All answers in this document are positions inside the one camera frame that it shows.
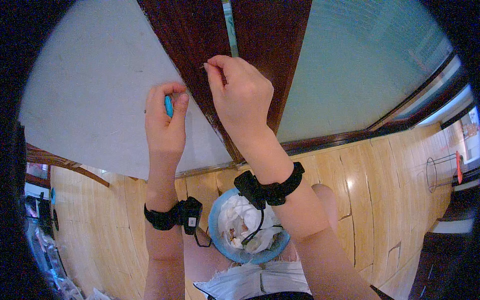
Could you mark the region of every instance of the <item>leg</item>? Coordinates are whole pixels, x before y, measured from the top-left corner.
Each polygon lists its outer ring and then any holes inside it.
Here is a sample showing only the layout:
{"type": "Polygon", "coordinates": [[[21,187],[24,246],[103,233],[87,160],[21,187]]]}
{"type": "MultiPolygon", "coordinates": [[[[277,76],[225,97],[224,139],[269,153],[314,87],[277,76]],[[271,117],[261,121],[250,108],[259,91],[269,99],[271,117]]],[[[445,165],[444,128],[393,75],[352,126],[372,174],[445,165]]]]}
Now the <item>leg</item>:
{"type": "MultiPolygon", "coordinates": [[[[330,227],[335,233],[337,233],[338,213],[336,209],[335,194],[333,193],[332,189],[321,183],[314,184],[312,189],[323,204],[324,210],[328,216],[330,227]]],[[[293,243],[288,243],[286,248],[278,256],[278,259],[285,262],[295,262],[298,260],[297,250],[295,249],[293,243]]]]}
{"type": "MultiPolygon", "coordinates": [[[[208,245],[209,238],[203,230],[197,229],[198,242],[208,245]]],[[[195,281],[209,281],[215,272],[227,270],[233,263],[221,254],[215,245],[209,248],[198,247],[193,235],[183,233],[183,259],[185,262],[185,276],[195,281]]]]}

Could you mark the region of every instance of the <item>person's left hand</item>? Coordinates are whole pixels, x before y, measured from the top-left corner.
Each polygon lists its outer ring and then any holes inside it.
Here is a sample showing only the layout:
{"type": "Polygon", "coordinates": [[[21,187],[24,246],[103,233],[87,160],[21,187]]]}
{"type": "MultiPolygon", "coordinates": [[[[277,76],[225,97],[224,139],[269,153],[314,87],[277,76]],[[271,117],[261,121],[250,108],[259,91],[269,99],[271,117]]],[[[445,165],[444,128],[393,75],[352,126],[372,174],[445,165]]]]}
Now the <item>person's left hand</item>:
{"type": "Polygon", "coordinates": [[[145,133],[150,163],[157,157],[167,158],[175,164],[180,161],[185,148],[185,114],[189,100],[186,90],[186,86],[174,82],[154,86],[148,93],[145,133]],[[173,117],[170,118],[165,110],[165,95],[172,93],[173,117]]]}

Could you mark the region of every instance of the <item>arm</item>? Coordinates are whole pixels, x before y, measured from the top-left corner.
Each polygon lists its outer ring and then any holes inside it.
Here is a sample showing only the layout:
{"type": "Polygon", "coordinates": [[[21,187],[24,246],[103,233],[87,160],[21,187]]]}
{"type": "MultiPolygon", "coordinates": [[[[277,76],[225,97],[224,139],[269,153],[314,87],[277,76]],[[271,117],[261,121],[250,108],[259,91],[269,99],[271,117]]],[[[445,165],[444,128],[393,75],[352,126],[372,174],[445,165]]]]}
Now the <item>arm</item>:
{"type": "MultiPolygon", "coordinates": [[[[185,113],[188,95],[173,98],[173,117],[165,110],[165,94],[183,93],[178,83],[152,87],[146,101],[145,132],[150,171],[146,207],[158,212],[169,211],[177,202],[175,170],[185,147],[185,113]]],[[[145,220],[145,240],[149,254],[145,300],[183,299],[185,277],[182,228],[174,226],[161,231],[145,220]]]]}
{"type": "MultiPolygon", "coordinates": [[[[205,69],[220,120],[259,182],[284,182],[293,163],[266,125],[271,83],[239,58],[215,56],[205,69]]],[[[296,244],[316,299],[378,299],[348,261],[322,204],[305,180],[284,205],[273,209],[296,244]]]]}

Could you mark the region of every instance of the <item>frosted glass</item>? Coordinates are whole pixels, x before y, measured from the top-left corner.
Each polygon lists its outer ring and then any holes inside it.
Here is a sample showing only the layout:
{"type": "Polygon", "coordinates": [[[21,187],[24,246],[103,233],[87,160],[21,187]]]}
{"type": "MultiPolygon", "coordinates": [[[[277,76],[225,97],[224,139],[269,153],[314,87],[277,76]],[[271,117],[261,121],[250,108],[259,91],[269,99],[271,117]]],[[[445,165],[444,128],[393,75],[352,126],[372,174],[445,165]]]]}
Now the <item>frosted glass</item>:
{"type": "Polygon", "coordinates": [[[280,142],[364,129],[452,51],[417,1],[313,0],[280,142]]]}

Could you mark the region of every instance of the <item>plastic bag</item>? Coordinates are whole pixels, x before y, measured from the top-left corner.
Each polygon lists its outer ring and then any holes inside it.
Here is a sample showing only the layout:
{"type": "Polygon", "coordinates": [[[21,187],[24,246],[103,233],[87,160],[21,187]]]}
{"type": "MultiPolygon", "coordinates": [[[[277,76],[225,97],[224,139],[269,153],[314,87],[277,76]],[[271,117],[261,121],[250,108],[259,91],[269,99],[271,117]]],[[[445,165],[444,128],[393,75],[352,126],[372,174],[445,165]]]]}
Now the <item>plastic bag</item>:
{"type": "MultiPolygon", "coordinates": [[[[250,204],[244,196],[234,195],[223,203],[218,216],[218,231],[225,241],[233,248],[243,249],[241,242],[257,230],[262,219],[262,213],[250,204]]],[[[245,251],[258,253],[272,246],[273,236],[281,232],[280,222],[272,207],[266,205],[264,221],[255,237],[246,245],[245,251]]]]}

